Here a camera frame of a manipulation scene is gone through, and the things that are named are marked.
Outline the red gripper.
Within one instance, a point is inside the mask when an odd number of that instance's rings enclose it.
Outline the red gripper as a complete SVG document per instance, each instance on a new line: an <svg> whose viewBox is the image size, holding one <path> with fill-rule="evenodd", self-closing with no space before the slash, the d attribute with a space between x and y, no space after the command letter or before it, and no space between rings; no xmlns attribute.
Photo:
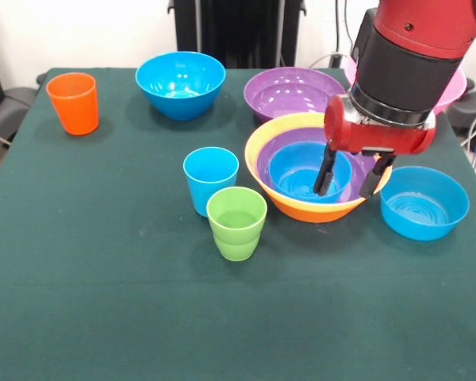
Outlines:
<svg viewBox="0 0 476 381"><path fill-rule="evenodd" d="M428 115L419 126L385 125L362 115L347 95L331 98L324 113L324 134L328 144L313 192L325 196L333 179L336 151L380 153L360 188L362 198L373 196L384 172L396 156L416 155L425 151L436 135L436 116Z"/></svg>

